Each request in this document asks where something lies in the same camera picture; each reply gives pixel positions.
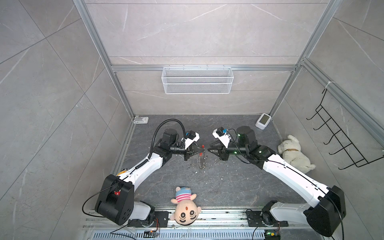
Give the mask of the metal keyring holder red handle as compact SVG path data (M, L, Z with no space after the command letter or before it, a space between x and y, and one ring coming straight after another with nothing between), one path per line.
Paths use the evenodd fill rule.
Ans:
M202 145L203 151L199 153L199 168L203 170L207 166L207 158L205 154L205 146Z

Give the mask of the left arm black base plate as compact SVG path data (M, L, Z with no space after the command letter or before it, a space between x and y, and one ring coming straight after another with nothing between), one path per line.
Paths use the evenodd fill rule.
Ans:
M137 228L166 228L168 226L169 212L166 211L155 211L145 220L129 220L128 227Z

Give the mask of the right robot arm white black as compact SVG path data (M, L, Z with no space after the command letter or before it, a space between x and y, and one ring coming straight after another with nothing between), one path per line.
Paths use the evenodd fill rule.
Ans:
M222 161L230 155L243 156L247 163L275 176L299 194L304 204L285 204L270 201L260 213L264 225L272 227L280 222L294 222L310 226L324 237L332 237L343 226L346 216L345 194L337 186L327 187L287 163L275 151L258 144L255 132L248 126L236 130L233 139L230 131L219 127L213 131L215 142L208 151Z

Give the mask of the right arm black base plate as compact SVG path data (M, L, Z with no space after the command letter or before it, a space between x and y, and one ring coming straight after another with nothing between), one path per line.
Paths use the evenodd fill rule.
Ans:
M246 210L246 220L249 227L288 227L287 221L277 221L272 214L263 211Z

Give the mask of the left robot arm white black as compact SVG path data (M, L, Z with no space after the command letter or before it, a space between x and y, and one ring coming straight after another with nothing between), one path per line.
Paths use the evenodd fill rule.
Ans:
M185 160L204 152L196 142L200 135L189 131L182 141L174 129L167 129L150 153L129 170L105 178L95 204L95 211L121 226L128 221L141 221L150 226L155 221L155 208L135 201L135 191L153 172L163 167L173 155L183 155Z

